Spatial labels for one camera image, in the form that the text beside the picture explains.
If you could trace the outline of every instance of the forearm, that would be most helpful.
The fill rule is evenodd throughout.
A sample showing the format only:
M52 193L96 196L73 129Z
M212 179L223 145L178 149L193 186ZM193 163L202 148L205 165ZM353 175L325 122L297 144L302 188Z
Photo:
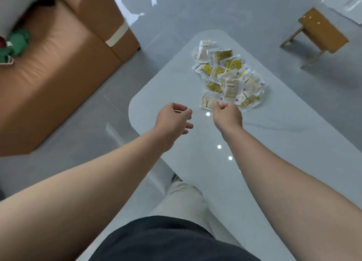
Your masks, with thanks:
M261 210L297 260L361 260L361 210L242 128L224 134Z
M0 203L0 260L75 260L164 152L152 130Z

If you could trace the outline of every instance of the green plush toy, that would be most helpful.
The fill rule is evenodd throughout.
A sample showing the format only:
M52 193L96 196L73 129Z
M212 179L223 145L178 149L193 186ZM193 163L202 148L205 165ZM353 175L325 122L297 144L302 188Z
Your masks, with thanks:
M6 47L0 48L0 64L13 64L13 57L20 56L28 46L30 33L26 29L13 31L6 44Z

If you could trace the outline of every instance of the sofa armrest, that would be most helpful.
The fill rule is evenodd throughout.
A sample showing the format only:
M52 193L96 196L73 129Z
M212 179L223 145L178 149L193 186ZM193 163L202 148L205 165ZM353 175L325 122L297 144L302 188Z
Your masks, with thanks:
M123 61L140 47L115 0L64 0L77 18Z

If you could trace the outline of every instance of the red object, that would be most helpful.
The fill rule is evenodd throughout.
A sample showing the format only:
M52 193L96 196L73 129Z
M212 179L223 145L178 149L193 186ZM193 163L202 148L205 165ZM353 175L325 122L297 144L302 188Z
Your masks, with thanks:
M0 36L0 47L6 47L6 41Z

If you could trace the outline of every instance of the stool leg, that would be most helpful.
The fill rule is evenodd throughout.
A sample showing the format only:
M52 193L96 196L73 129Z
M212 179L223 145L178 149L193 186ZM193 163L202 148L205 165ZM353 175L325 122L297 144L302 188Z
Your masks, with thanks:
M304 69L307 65L310 63L313 63L315 60L317 60L323 53L325 53L327 50L321 50L319 53L317 53L316 56L314 56L312 59L310 59L308 62L306 62L303 66L301 66L301 69Z
M286 41L280 45L280 47L284 47L285 44L287 44L288 42L292 41L294 37L296 37L299 33L301 33L301 31L303 30L303 27L301 27L299 30L297 30L295 33L292 34L291 37L289 37L288 39L286 39Z

